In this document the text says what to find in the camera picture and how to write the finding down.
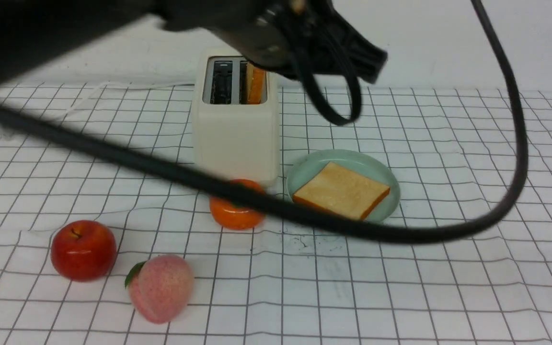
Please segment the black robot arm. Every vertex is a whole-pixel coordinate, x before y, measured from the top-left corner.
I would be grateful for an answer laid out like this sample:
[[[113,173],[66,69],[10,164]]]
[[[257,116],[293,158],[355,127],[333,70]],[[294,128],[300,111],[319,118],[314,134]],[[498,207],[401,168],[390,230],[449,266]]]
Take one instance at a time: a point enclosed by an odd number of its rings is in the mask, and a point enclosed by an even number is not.
[[[330,0],[0,0],[0,84],[147,15],[169,32],[206,29],[305,87],[315,75],[375,83],[388,59]]]

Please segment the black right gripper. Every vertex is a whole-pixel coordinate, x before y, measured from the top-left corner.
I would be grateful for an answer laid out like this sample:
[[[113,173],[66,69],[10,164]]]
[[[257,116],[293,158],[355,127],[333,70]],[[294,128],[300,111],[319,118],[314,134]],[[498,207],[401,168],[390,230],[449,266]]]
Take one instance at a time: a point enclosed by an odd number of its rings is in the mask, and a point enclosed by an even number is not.
[[[314,74],[341,76],[336,53],[355,76],[375,83],[388,53],[369,42],[334,8],[331,0],[163,0],[163,28],[183,32],[202,28],[259,68],[299,80],[293,53]]]

